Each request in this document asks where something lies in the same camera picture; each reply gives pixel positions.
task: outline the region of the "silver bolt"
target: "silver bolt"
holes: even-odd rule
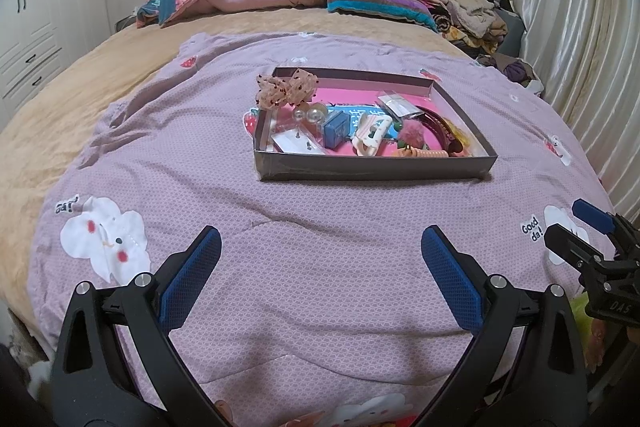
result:
[[[502,275],[494,275],[489,279],[491,286],[494,288],[504,288],[507,286],[507,279],[505,279]]]
[[[136,286],[140,286],[141,288],[143,288],[150,282],[151,282],[151,275],[148,273],[141,273],[136,277],[136,280],[135,280]]]
[[[87,281],[82,281],[78,286],[76,286],[76,293],[84,295],[89,291],[90,288],[91,285]]]
[[[562,286],[558,284],[552,284],[551,293],[553,293],[553,295],[555,295],[556,297],[562,297],[564,295],[564,290],[562,289]]]

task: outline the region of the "wardrobe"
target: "wardrobe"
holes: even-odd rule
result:
[[[0,0],[0,129],[110,35],[105,0]]]

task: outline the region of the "purple patterned blanket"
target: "purple patterned blanket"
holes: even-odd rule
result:
[[[437,74],[498,152],[489,179],[259,182],[242,125],[255,77],[301,62]],[[541,234],[560,222],[610,251],[572,216],[577,198],[611,209],[561,118],[494,68],[339,36],[198,34],[105,111],[47,195],[28,286],[55,345],[79,281],[127,283],[214,225],[222,259],[171,333],[206,393],[229,402],[244,427],[316,410],[326,412],[321,427],[367,426],[424,407],[470,339],[422,261],[424,228],[438,224],[514,285],[556,282],[574,295],[577,274]],[[129,340],[126,349],[157,403]]]

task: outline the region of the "small blue case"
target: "small blue case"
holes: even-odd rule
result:
[[[322,124],[323,146],[327,149],[335,149],[347,140],[350,130],[351,115],[339,109],[331,111]]]

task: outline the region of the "purple and blue striped cushion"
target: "purple and blue striped cushion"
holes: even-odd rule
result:
[[[327,9],[329,12],[340,11],[405,20],[438,31],[431,13],[419,0],[327,0]]]

